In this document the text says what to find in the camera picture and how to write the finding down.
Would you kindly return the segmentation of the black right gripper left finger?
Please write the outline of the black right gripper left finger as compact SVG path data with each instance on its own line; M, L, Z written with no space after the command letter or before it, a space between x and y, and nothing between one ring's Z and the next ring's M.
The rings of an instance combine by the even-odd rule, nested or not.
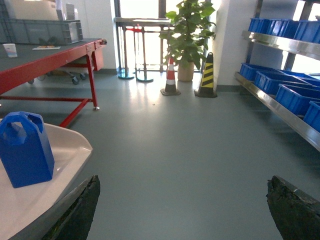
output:
M65 213L42 237L43 240L86 240L100 196L99 177L94 175Z

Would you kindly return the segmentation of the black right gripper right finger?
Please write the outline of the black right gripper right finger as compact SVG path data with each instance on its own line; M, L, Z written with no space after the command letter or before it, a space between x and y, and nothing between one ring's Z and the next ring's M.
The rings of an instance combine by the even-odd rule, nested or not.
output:
M267 182L267 204L284 240L320 238L320 201L274 175Z

